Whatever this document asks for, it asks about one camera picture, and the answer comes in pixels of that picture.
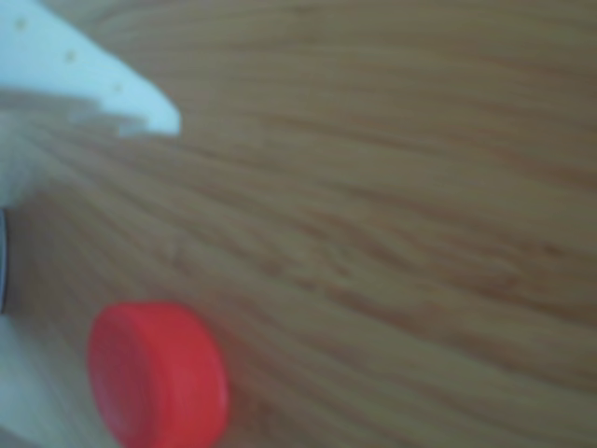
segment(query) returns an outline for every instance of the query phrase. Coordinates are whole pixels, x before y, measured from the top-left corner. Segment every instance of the white plastic part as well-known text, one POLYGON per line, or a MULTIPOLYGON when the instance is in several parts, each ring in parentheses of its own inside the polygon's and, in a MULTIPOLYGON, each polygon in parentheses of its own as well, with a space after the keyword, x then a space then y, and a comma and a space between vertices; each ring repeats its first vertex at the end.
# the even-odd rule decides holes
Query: white plastic part
POLYGON ((0 0, 0 107, 113 120, 120 136, 177 135, 180 113, 151 82, 35 0, 0 0))

